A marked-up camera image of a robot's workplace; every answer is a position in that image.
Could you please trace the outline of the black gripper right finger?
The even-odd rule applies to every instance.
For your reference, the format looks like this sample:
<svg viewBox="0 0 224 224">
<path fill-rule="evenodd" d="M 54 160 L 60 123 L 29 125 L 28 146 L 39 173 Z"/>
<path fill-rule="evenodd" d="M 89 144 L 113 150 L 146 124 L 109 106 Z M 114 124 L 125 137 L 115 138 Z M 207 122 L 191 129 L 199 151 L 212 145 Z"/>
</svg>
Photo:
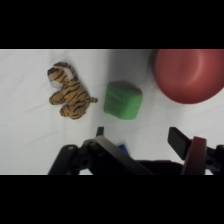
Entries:
<svg viewBox="0 0 224 224">
<path fill-rule="evenodd" d="M 208 147 L 206 139 L 189 139 L 176 127 L 169 128 L 167 141 L 184 161 L 182 175 L 204 175 L 206 170 L 213 175 L 224 175 L 224 145 Z"/>
</svg>

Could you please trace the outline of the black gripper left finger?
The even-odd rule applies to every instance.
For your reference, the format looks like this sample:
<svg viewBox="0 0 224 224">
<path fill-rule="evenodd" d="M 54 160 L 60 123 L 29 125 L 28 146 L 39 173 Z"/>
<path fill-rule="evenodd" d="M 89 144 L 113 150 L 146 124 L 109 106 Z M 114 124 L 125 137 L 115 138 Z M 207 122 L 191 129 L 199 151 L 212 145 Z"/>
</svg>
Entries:
<svg viewBox="0 0 224 224">
<path fill-rule="evenodd" d="M 87 139 L 78 147 L 63 146 L 57 154 L 49 175 L 79 175 L 88 170 L 93 175 L 152 175 L 139 162 L 122 152 L 103 136 L 99 127 L 95 138 Z"/>
</svg>

